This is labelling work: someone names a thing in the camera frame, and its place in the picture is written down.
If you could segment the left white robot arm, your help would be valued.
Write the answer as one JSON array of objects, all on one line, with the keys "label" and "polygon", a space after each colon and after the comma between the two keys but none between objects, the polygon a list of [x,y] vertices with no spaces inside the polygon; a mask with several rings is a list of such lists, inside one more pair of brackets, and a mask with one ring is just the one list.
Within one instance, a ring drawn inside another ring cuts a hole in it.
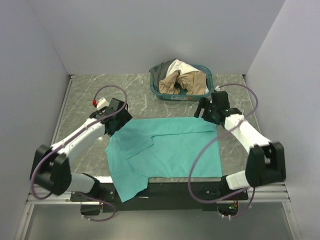
[{"label": "left white robot arm", "polygon": [[67,191],[80,192],[88,201],[102,194],[100,181],[89,174],[71,172],[71,161],[90,147],[96,139],[111,137],[132,119],[128,104],[116,98],[97,106],[86,121],[63,140],[35,152],[30,180],[50,194],[60,196]]}]

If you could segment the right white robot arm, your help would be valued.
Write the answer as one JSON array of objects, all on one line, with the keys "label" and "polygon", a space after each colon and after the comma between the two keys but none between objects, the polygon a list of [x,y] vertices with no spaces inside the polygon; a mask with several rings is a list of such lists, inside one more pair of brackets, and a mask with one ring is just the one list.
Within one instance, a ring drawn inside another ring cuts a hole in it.
[{"label": "right white robot arm", "polygon": [[248,153],[245,170],[225,175],[219,182],[222,198],[230,200],[237,190],[283,182],[286,179],[284,146],[260,134],[238,108],[231,108],[226,91],[214,91],[199,100],[194,117],[229,131]]}]

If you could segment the teal t shirt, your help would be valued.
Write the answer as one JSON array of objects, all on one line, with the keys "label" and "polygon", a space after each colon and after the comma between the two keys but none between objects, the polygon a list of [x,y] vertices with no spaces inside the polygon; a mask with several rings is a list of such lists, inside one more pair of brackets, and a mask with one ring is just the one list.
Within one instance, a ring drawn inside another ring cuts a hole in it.
[{"label": "teal t shirt", "polygon": [[122,202],[145,190],[149,178],[186,178],[197,155],[217,137],[215,124],[195,117],[132,119],[105,150]]}]

